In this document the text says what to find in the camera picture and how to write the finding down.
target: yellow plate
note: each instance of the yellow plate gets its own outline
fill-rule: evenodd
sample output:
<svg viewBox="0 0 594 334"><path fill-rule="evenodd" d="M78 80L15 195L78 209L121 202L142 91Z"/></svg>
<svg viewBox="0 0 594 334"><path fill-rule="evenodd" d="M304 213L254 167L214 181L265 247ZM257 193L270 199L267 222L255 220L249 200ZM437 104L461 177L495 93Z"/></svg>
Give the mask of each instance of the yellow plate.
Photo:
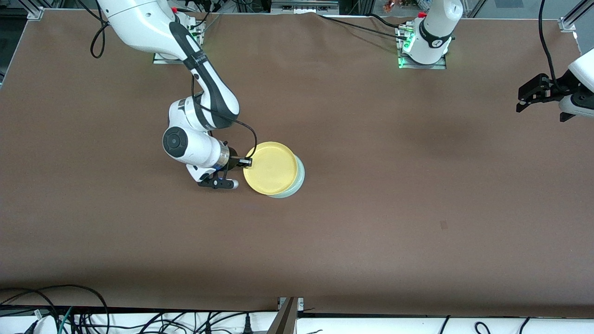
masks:
<svg viewBox="0 0 594 334"><path fill-rule="evenodd" d="M273 141L261 143L252 156L252 167L244 168L244 176L249 186L260 194L280 194L297 178L297 159L285 145Z"/></svg>

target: brown tabletop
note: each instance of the brown tabletop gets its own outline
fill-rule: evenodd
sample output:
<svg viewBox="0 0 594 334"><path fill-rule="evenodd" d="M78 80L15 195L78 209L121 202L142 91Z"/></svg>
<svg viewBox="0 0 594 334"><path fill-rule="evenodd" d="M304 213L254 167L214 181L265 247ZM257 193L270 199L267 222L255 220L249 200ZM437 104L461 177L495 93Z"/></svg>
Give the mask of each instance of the brown tabletop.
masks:
<svg viewBox="0 0 594 334"><path fill-rule="evenodd" d="M428 71L314 14L223 15L204 49L240 120L306 168L283 200L241 171L237 190L197 187L161 144L188 71L111 28L93 59L98 28L46 11L0 90L1 286L80 283L123 307L299 295L317 312L594 316L594 122L559 123L556 103L515 113L548 71L535 20L463 20L448 70ZM545 32L561 75L576 43ZM215 135L252 146L240 126Z"/></svg>

